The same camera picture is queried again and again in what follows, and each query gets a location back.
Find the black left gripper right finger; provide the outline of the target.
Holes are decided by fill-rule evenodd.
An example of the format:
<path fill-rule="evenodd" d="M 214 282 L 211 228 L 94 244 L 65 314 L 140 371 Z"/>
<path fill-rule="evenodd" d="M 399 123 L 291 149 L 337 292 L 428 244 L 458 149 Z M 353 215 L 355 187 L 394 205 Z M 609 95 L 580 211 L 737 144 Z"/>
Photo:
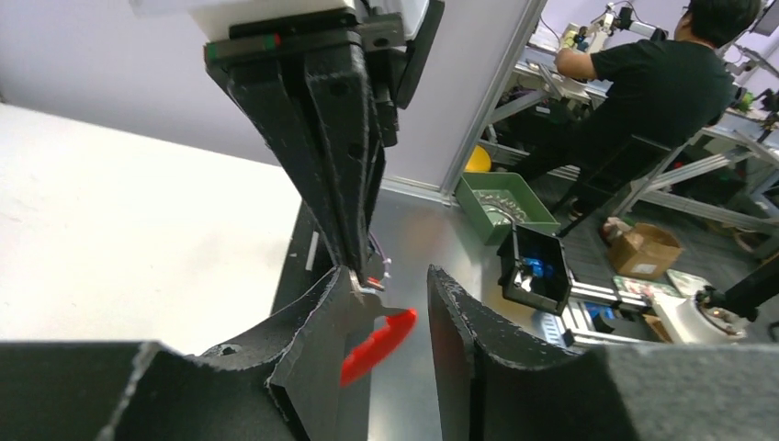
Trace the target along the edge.
<path fill-rule="evenodd" d="M 599 345 L 527 333 L 427 271 L 445 440 L 775 440 L 776 345 Z"/>

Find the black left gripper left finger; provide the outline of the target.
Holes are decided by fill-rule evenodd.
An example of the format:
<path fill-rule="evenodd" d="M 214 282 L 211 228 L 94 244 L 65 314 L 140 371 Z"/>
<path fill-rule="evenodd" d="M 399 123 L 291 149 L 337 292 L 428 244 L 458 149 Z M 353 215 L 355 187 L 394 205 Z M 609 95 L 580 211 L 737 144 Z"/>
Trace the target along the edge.
<path fill-rule="evenodd" d="M 334 440 L 351 290 L 335 268 L 211 356 L 154 341 L 4 343 L 1 437 Z"/>

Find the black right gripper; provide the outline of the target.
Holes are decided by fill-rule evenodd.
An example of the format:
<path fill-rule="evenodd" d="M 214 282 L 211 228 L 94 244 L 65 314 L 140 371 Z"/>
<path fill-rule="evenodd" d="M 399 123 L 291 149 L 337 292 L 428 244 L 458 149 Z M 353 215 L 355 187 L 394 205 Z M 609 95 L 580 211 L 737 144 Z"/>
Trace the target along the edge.
<path fill-rule="evenodd" d="M 206 43 L 209 76 L 260 132 L 310 209 L 333 261 L 367 282 L 367 190 L 370 103 L 367 66 L 405 70 L 402 16 L 379 8 L 333 9 L 233 24 Z M 280 62 L 305 56 L 319 141 Z M 240 62 L 252 59 L 265 61 Z"/>

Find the metal key organizer red handle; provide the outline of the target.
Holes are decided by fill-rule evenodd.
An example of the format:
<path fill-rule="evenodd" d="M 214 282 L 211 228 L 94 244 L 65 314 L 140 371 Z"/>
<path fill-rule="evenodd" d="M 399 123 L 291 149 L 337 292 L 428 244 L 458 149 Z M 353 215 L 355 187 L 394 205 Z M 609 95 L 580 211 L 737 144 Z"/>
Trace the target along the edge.
<path fill-rule="evenodd" d="M 418 321 L 415 309 L 386 306 L 379 296 L 381 286 L 371 278 L 362 284 L 354 270 L 349 271 L 350 297 L 342 319 L 347 334 L 365 331 L 381 319 L 383 325 L 374 329 L 345 357 L 341 367 L 340 387 L 346 388 L 369 374 L 390 356 L 410 335 Z"/>

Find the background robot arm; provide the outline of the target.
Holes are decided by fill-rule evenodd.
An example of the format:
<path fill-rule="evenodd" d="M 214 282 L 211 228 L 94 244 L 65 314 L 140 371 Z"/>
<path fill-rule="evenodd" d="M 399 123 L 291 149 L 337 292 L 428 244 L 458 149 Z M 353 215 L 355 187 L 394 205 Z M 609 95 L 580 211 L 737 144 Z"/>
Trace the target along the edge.
<path fill-rule="evenodd" d="M 669 37 L 667 30 L 641 20 L 631 1 L 618 1 L 607 4 L 604 12 L 588 25 L 569 23 L 558 38 L 559 48 L 596 53 L 619 31 L 630 32 L 651 41 L 663 41 Z"/>

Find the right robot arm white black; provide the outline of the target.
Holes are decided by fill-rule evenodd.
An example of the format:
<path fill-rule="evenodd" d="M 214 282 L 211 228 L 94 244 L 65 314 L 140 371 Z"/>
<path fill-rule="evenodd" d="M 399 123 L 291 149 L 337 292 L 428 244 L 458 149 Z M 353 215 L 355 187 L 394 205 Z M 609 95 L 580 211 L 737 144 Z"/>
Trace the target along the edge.
<path fill-rule="evenodd" d="M 441 1 L 241 1 L 194 12 L 206 71 L 259 131 L 338 266 L 368 277 L 386 165 Z"/>

